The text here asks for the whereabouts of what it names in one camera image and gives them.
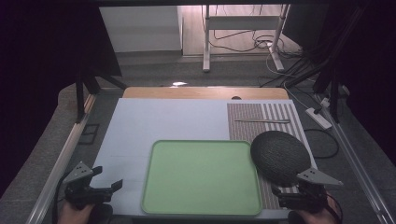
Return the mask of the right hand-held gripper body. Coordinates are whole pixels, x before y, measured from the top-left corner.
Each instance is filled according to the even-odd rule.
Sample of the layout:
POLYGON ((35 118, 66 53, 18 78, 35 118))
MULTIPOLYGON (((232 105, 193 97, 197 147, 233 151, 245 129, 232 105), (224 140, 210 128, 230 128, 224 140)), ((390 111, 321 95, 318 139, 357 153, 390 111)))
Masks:
POLYGON ((344 185, 342 181, 315 168, 309 168, 297 174, 296 177, 296 192, 277 189, 279 206, 291 210, 305 210, 311 214, 318 213, 328 207, 325 185, 344 185))

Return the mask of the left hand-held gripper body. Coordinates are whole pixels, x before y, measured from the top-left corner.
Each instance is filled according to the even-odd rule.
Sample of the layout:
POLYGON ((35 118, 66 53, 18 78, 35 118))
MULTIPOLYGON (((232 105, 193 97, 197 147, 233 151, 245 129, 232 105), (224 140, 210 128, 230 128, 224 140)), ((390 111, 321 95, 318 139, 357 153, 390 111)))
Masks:
POLYGON ((111 200, 113 193, 108 193, 108 188, 93 188, 92 178, 92 168, 81 161, 64 179, 64 197, 78 210, 82 210, 88 204, 106 203, 111 200))

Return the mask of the person's left hand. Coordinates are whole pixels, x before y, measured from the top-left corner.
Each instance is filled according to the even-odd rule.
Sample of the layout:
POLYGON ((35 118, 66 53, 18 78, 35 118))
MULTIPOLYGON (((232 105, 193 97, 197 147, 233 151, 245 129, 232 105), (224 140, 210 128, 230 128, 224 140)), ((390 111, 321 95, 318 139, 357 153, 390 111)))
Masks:
POLYGON ((88 224, 93 208, 93 204, 88 204, 82 210, 78 210, 71 203, 64 202, 57 224, 88 224))

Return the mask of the person's right hand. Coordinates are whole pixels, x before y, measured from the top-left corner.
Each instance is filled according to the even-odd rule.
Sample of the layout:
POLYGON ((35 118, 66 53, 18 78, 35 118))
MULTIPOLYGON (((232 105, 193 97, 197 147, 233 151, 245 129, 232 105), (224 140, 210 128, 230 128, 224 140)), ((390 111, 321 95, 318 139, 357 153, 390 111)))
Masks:
POLYGON ((323 209, 315 214, 304 210, 297 210, 296 213, 303 219, 305 224, 340 224, 340 221, 343 219, 343 212, 339 204, 331 196, 327 197, 327 201, 333 213, 327 209, 323 209))

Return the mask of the thin grey stick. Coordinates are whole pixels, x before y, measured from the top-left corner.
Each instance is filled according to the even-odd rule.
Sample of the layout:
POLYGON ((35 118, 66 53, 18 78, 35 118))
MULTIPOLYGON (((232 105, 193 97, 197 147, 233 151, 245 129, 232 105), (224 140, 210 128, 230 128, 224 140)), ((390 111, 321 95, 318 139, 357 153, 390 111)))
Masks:
POLYGON ((234 122, 290 123, 289 119, 235 119, 234 122))

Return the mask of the striped woven placemat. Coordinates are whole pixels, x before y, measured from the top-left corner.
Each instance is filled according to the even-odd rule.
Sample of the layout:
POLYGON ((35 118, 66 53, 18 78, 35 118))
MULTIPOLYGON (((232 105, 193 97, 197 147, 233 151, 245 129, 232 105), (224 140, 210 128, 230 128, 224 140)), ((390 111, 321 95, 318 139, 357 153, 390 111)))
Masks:
POLYGON ((259 176, 262 206, 279 210, 274 191, 296 193, 296 175, 316 165, 294 104, 228 103, 227 115, 230 138, 253 145, 250 155, 259 176))

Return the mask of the black metal stand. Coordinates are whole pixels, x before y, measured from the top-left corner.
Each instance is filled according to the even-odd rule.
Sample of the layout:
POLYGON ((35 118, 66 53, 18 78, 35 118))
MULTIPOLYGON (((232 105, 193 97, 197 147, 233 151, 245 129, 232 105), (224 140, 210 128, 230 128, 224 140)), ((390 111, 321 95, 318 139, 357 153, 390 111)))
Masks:
POLYGON ((104 72, 96 69, 89 68, 86 71, 80 71, 76 74, 76 96, 77 96, 77 120, 76 123, 81 123, 85 116, 85 105, 84 105, 84 89, 87 89, 90 94, 97 94, 101 87, 99 86, 97 77, 104 79, 105 81, 115 85, 116 87, 126 90, 128 86, 123 82, 115 79, 114 77, 105 74, 104 72))
POLYGON ((338 98, 339 98, 339 74, 335 68, 322 68, 313 90, 314 93, 323 93, 328 87, 330 89, 330 114, 338 123, 338 98))

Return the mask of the green tray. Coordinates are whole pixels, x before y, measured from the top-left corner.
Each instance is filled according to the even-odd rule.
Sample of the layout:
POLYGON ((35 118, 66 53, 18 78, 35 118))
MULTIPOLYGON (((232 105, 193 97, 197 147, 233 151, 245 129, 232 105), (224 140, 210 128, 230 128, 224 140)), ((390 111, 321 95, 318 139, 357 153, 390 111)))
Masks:
POLYGON ((141 207, 153 215, 258 215, 262 197, 250 144, 231 140, 155 142, 141 207))

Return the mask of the white power strip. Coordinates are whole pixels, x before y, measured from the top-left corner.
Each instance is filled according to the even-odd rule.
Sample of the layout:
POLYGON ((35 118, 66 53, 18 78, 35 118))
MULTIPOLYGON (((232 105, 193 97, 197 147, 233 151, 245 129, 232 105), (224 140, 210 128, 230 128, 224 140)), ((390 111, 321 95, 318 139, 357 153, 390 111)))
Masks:
POLYGON ((329 121, 327 121, 322 115, 319 114, 319 109, 313 107, 307 108, 305 113, 323 130, 328 130, 332 127, 329 121))

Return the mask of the light blue board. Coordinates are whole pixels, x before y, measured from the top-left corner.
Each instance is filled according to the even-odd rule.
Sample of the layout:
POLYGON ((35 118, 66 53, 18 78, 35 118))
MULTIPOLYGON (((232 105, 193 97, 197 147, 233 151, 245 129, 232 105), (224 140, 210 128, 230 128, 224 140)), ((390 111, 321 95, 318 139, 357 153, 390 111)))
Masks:
POLYGON ((141 207, 153 144, 160 140, 233 140, 229 135, 228 103, 264 103, 290 100, 182 100, 119 99, 96 157, 104 171, 92 181, 103 187, 123 180, 111 205, 118 215, 281 220, 284 208, 265 209, 256 216, 153 215, 141 207))

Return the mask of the dark curtain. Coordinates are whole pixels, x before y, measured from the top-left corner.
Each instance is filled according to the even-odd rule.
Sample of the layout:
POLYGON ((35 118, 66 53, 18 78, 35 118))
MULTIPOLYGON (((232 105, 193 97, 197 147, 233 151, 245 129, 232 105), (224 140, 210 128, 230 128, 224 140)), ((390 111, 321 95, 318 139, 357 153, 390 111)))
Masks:
POLYGON ((99 6, 90 0, 0 0, 0 197, 78 76, 118 76, 99 6))
POLYGON ((329 62, 314 91, 346 86, 351 112, 396 165, 396 0, 292 5, 283 34, 329 62))

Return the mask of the white panel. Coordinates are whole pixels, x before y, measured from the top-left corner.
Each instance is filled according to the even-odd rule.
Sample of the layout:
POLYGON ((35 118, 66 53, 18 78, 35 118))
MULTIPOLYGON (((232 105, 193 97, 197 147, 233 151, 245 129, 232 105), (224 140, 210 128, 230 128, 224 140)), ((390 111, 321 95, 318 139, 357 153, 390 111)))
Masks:
POLYGON ((116 52, 182 50, 176 6, 100 7, 100 12, 116 52))

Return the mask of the aluminium rail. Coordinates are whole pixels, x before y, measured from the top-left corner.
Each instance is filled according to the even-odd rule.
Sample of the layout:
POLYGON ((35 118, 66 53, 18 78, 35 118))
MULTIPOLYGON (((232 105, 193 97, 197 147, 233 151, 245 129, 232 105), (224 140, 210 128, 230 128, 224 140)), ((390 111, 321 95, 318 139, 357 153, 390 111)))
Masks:
POLYGON ((336 122, 330 108, 321 114, 332 131, 380 224, 396 224, 396 167, 374 138, 353 116, 344 100, 338 102, 336 122))
POLYGON ((95 101, 96 96, 89 94, 84 103, 83 111, 85 114, 82 116, 80 123, 74 124, 25 224, 41 224, 45 215, 50 209, 50 205, 56 192, 57 184, 59 183, 59 180, 66 170, 66 167, 74 153, 74 150, 78 144, 78 139, 80 138, 86 123, 88 122, 95 101))

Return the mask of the white desk frame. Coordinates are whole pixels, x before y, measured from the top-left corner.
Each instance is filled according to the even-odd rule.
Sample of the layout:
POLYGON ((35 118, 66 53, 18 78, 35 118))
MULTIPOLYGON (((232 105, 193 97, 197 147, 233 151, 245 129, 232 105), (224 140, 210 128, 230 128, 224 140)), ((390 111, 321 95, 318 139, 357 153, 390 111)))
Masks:
POLYGON ((283 72, 284 66, 279 58, 277 50, 278 41, 283 30, 289 5, 280 9, 278 16, 211 16, 209 5, 205 6, 204 32, 205 45, 203 51, 203 71, 210 71, 210 43, 209 33, 215 30, 270 30, 274 31, 272 44, 268 46, 270 56, 274 62, 277 72, 283 72))

